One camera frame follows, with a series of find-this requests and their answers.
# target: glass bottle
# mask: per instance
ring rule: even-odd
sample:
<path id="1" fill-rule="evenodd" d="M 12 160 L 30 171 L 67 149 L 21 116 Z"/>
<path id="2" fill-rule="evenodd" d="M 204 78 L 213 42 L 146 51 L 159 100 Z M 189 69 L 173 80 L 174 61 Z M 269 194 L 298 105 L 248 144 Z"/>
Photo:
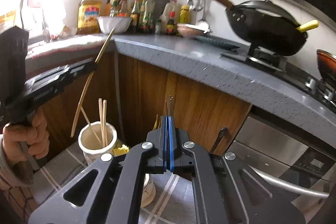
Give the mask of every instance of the glass bottle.
<path id="1" fill-rule="evenodd" d="M 118 0 L 113 0 L 112 7 L 110 10 L 110 17 L 117 17 L 118 15 L 119 15 Z"/>
<path id="2" fill-rule="evenodd" d="M 122 0 L 121 8 L 119 11 L 120 17 L 128 17 L 128 10 L 127 10 L 127 0 Z"/>
<path id="3" fill-rule="evenodd" d="M 147 0 L 145 3 L 145 12 L 143 14 L 141 29 L 143 33 L 150 33 L 154 30 L 152 13 L 154 10 L 155 1 Z"/>
<path id="4" fill-rule="evenodd" d="M 147 0 L 142 0 L 141 6 L 140 6 L 140 15 L 139 15 L 139 28 L 142 24 L 143 14 L 145 13 L 145 4 Z"/>
<path id="5" fill-rule="evenodd" d="M 169 12 L 169 20 L 167 22 L 166 34 L 173 35 L 175 29 L 175 12 Z"/>
<path id="6" fill-rule="evenodd" d="M 155 34 L 161 33 L 161 19 L 158 19 L 155 24 Z"/>
<path id="7" fill-rule="evenodd" d="M 140 7 L 139 7 L 139 0 L 135 0 L 134 6 L 131 12 L 131 32 L 136 33 L 138 29 L 138 24 L 139 24 L 139 17 L 140 17 Z"/>

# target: frying pan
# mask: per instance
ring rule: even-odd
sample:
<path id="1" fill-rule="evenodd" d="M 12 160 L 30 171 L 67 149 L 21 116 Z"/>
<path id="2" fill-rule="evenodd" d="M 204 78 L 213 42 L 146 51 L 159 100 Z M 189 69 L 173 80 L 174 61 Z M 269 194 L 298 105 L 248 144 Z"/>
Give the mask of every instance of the frying pan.
<path id="1" fill-rule="evenodd" d="M 336 56 L 324 50 L 316 50 L 317 63 L 325 83 L 336 90 Z"/>
<path id="2" fill-rule="evenodd" d="M 308 38 L 307 32 L 296 29 L 300 24 L 289 12 L 269 0 L 251 0 L 238 5 L 229 0 L 216 1 L 226 6 L 231 28 L 251 43 L 252 50 L 261 46 L 276 54 L 291 56 Z"/>

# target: stainless steel dishwasher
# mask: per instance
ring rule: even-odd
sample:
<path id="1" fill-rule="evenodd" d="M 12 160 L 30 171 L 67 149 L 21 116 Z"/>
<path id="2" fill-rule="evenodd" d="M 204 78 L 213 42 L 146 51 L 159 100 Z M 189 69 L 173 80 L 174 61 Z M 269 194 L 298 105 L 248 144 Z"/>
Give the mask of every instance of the stainless steel dishwasher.
<path id="1" fill-rule="evenodd" d="M 293 134 L 250 114 L 228 151 L 278 188 L 306 222 L 336 183 L 335 158 L 293 138 Z"/>

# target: gray countertop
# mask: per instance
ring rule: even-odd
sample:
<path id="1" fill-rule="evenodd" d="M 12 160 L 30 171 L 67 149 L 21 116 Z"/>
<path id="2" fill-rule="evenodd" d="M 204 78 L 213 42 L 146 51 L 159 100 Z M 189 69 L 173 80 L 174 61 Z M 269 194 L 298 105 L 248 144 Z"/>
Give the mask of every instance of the gray countertop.
<path id="1" fill-rule="evenodd" d="M 294 86 L 229 58 L 221 49 L 180 37 L 115 35 L 120 54 L 229 93 L 308 131 L 336 148 L 336 114 Z M 26 59 L 27 73 L 98 53 L 99 47 Z"/>

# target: oven handle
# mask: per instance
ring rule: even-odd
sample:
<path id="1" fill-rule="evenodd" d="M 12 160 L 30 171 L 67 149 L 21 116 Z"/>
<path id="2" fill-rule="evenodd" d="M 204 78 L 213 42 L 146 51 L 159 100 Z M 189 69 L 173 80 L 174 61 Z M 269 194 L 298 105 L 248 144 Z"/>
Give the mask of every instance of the oven handle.
<path id="1" fill-rule="evenodd" d="M 313 196 L 316 198 L 323 198 L 327 199 L 329 196 L 329 193 L 325 192 L 319 192 L 315 190 L 310 190 L 305 187 L 301 187 L 298 185 L 295 185 L 293 183 L 287 182 L 285 180 L 279 179 L 277 177 L 271 176 L 267 173 L 264 173 L 252 166 L 250 166 L 259 176 L 261 176 L 264 180 L 266 180 L 269 184 L 279 187 L 281 189 L 287 190 L 292 193 L 297 193 L 297 194 L 302 194 L 302 195 L 308 195 L 308 196 Z"/>

